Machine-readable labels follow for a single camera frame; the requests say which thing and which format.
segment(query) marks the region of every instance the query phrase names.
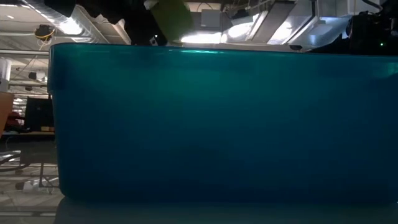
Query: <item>yellow-green object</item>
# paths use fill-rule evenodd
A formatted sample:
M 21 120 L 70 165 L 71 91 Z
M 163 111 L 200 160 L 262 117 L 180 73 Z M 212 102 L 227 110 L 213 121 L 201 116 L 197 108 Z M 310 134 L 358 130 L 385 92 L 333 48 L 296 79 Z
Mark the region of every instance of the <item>yellow-green object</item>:
M 159 1 L 150 11 L 169 41 L 179 40 L 184 34 L 193 31 L 190 11 L 181 0 Z

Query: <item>blue plastic bin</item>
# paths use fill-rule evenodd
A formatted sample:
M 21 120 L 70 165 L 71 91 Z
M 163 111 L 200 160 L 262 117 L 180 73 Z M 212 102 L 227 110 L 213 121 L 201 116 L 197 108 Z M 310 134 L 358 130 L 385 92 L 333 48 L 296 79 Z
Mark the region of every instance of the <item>blue plastic bin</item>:
M 78 200 L 398 200 L 398 58 L 58 44 L 60 188 Z

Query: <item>teal plastic container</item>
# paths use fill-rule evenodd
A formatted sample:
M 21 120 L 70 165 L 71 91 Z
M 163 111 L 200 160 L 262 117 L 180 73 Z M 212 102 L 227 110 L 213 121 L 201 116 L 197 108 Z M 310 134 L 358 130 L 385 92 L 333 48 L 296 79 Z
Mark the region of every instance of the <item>teal plastic container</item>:
M 398 200 L 398 58 L 59 44 L 60 188 L 78 200 Z

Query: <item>translucent plastic tub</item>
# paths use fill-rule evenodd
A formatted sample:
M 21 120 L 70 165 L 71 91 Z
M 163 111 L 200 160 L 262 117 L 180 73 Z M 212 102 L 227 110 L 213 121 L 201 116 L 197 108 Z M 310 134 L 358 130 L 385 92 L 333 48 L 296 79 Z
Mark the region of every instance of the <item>translucent plastic tub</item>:
M 396 202 L 398 58 L 60 44 L 60 187 L 130 202 Z

